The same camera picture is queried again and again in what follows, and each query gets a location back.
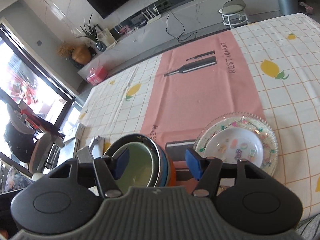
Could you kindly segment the pink restaurant placemat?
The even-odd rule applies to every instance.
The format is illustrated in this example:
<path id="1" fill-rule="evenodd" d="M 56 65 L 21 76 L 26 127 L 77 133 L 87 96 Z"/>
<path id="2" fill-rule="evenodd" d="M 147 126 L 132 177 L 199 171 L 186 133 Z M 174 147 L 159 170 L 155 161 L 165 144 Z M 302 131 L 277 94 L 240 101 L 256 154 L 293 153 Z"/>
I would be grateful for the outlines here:
<path id="1" fill-rule="evenodd" d="M 196 139 L 212 120 L 232 112 L 265 116 L 246 59 L 228 30 L 162 55 L 140 133 L 165 147 Z"/>

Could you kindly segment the light green ceramic bowl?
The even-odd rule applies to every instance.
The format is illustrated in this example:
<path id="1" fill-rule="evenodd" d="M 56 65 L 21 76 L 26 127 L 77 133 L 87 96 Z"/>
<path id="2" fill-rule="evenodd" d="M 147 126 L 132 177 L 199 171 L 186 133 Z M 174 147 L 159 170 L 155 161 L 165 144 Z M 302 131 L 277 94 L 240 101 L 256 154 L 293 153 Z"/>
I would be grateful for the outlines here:
<path id="1" fill-rule="evenodd" d="M 153 173 L 152 157 L 150 151 L 141 142 L 129 142 L 121 146 L 112 157 L 117 157 L 123 150 L 129 149 L 129 162 L 116 184 L 123 194 L 131 186 L 147 187 Z"/>

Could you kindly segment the small grey rolling stool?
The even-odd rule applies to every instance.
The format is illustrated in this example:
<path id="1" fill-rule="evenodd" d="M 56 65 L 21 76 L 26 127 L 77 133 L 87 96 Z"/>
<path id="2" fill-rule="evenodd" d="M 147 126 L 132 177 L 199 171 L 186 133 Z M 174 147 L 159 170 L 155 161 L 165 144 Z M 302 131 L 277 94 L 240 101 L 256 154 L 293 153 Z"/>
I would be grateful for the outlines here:
<path id="1" fill-rule="evenodd" d="M 218 13 L 222 17 L 223 25 L 234 29 L 249 24 L 245 9 L 246 3 L 243 0 L 230 0 L 218 10 Z"/>

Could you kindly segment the red tissue box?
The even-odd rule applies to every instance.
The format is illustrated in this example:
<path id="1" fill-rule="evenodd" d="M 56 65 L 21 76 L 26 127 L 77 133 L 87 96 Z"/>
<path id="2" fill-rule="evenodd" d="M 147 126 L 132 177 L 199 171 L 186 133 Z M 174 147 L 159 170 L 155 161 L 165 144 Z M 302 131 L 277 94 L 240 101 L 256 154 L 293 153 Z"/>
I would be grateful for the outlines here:
<path id="1" fill-rule="evenodd" d="M 108 76 L 108 72 L 104 67 L 98 67 L 97 69 L 91 68 L 86 80 L 93 86 L 103 82 Z"/>

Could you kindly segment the plant in blue vase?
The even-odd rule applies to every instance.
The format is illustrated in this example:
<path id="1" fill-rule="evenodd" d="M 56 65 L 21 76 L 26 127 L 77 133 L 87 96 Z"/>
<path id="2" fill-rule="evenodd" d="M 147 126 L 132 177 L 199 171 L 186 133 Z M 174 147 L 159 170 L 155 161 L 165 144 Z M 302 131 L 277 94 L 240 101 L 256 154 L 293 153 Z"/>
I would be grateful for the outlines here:
<path id="1" fill-rule="evenodd" d="M 107 46 L 103 41 L 99 40 L 99 38 L 98 38 L 98 34 L 97 34 L 97 30 L 96 30 L 97 25 L 91 24 L 92 15 L 93 14 L 90 15 L 88 22 L 86 22 L 84 20 L 83 26 L 80 27 L 80 29 L 82 31 L 82 35 L 78 36 L 78 38 L 89 39 L 90 41 L 92 41 L 95 44 L 96 48 L 100 52 L 104 52 L 107 49 Z"/>

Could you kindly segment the white shallow patterned bowl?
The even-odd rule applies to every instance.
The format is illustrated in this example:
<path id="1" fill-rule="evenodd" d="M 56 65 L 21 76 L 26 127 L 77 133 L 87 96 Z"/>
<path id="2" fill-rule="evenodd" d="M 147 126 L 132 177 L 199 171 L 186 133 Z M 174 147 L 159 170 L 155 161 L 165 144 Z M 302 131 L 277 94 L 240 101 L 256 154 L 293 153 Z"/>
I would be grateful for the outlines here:
<path id="1" fill-rule="evenodd" d="M 219 158 L 223 163 L 235 164 L 248 160 L 261 167 L 264 150 L 259 137 L 244 128 L 228 128 L 212 137 L 204 149 L 205 157 Z"/>

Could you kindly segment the lemon checked tablecloth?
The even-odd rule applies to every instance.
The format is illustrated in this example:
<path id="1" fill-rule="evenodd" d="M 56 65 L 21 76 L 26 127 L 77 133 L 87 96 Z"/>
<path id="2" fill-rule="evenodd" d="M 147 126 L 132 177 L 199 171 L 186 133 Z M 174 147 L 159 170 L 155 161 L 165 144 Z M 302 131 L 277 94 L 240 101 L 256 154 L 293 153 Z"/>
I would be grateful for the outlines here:
<path id="1" fill-rule="evenodd" d="M 319 23 L 302 13 L 202 38 L 124 70 L 95 86 L 78 116 L 80 141 L 108 145 L 144 134 L 170 155 L 178 173 L 184 149 L 228 113 L 266 120 L 278 139 L 266 168 L 302 201 L 303 218 L 319 213 Z"/>

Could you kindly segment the glass scalloped plate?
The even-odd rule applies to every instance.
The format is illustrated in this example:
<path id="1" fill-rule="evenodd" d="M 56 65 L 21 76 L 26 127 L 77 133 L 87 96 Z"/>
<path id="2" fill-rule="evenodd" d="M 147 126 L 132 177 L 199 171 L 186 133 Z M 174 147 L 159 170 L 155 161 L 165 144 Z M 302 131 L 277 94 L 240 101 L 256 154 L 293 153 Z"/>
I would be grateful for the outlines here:
<path id="1" fill-rule="evenodd" d="M 278 140 L 270 125 L 257 115 L 246 112 L 233 112 L 219 116 L 201 131 L 195 141 L 194 150 L 201 157 L 206 158 L 204 149 L 208 141 L 217 133 L 228 128 L 244 128 L 259 137 L 264 150 L 263 163 L 259 168 L 272 176 L 278 164 Z"/>

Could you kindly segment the grey white tv cabinet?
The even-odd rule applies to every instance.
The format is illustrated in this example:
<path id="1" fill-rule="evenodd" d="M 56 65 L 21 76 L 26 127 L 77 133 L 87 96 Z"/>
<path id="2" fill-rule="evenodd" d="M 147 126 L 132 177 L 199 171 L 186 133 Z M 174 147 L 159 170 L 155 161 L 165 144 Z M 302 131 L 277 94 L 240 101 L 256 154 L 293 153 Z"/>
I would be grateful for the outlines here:
<path id="1" fill-rule="evenodd" d="M 96 55 L 78 74 L 85 79 L 91 68 L 104 66 L 114 73 L 137 64 L 167 49 L 195 38 L 224 29 L 218 10 L 230 0 L 192 0 L 165 12 L 161 18 Z M 278 0 L 243 0 L 245 12 L 251 21 L 278 16 Z"/>

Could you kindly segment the orange gourd vase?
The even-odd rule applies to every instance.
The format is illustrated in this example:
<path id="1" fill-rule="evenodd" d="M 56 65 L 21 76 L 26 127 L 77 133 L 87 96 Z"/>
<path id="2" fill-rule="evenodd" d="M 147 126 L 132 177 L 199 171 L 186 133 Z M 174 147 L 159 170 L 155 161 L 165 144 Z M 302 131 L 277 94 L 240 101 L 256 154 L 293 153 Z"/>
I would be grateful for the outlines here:
<path id="1" fill-rule="evenodd" d="M 72 59 L 79 64 L 86 65 L 91 61 L 92 56 L 88 47 L 82 44 L 73 50 Z"/>

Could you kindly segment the white wifi router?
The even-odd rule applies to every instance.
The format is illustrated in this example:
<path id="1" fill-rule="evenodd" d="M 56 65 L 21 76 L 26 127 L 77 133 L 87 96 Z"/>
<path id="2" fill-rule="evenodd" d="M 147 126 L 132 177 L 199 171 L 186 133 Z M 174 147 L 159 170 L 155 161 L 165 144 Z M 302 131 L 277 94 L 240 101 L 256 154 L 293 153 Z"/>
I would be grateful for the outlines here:
<path id="1" fill-rule="evenodd" d="M 146 24 L 149 25 L 161 18 L 161 14 L 154 4 L 152 7 L 146 7 L 141 11 L 142 15 L 146 18 Z"/>

